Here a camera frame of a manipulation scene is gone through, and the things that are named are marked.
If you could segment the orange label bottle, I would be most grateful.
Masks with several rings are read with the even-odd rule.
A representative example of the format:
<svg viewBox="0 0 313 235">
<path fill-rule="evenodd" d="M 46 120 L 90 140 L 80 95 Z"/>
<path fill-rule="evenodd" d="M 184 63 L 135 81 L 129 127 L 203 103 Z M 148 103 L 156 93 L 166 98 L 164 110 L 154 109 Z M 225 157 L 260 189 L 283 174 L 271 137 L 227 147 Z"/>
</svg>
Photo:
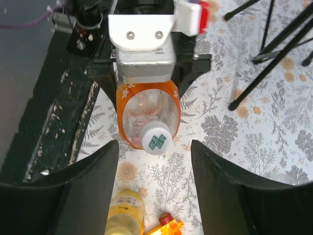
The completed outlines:
<svg viewBox="0 0 313 235">
<path fill-rule="evenodd" d="M 116 112 L 120 136 L 133 149 L 143 150 L 140 131 L 150 121 L 165 123 L 173 140 L 181 117 L 178 88 L 171 80 L 137 84 L 120 82 L 116 90 Z"/>
</svg>

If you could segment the white green bottle cap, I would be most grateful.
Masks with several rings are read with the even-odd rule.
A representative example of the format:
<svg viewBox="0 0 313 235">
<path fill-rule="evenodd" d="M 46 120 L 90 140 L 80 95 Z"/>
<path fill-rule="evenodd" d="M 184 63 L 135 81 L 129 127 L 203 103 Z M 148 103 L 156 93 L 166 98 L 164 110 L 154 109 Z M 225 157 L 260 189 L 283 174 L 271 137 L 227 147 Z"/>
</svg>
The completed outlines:
<svg viewBox="0 0 313 235">
<path fill-rule="evenodd" d="M 151 155 L 160 155 L 172 143 L 169 127 L 162 121 L 147 122 L 140 131 L 142 149 Z"/>
</svg>

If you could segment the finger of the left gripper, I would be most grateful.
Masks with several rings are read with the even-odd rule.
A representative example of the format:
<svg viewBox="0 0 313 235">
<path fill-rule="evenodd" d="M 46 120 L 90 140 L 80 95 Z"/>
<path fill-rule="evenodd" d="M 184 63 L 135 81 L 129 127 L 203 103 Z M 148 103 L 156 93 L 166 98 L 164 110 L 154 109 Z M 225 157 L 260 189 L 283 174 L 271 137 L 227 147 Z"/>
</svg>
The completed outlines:
<svg viewBox="0 0 313 235">
<path fill-rule="evenodd" d="M 172 81 L 178 88 L 179 96 L 183 97 L 191 84 L 202 74 L 211 69 L 211 60 L 202 59 L 192 62 L 177 62 L 172 75 Z"/>
<path fill-rule="evenodd" d="M 87 76 L 99 85 L 116 108 L 116 78 L 113 62 L 91 63 L 87 66 Z"/>
</svg>

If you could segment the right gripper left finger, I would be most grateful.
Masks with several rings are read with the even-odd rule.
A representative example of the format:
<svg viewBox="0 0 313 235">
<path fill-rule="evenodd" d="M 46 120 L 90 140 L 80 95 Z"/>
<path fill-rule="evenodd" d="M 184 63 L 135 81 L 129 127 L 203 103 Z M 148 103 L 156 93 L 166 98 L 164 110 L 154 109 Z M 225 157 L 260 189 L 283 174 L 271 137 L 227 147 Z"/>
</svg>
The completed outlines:
<svg viewBox="0 0 313 235">
<path fill-rule="evenodd" d="M 1 184 L 1 234 L 104 234 L 118 155 L 118 142 L 112 140 L 35 182 Z"/>
</svg>

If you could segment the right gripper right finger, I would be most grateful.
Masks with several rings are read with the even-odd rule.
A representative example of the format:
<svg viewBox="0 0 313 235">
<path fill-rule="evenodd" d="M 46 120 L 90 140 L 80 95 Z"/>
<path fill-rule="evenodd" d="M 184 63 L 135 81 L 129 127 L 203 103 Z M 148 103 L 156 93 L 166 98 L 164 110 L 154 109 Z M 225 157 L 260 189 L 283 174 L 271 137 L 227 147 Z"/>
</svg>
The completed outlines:
<svg viewBox="0 0 313 235">
<path fill-rule="evenodd" d="M 256 175 L 198 140 L 191 160 L 204 234 L 312 234 L 312 183 L 292 186 Z"/>
</svg>

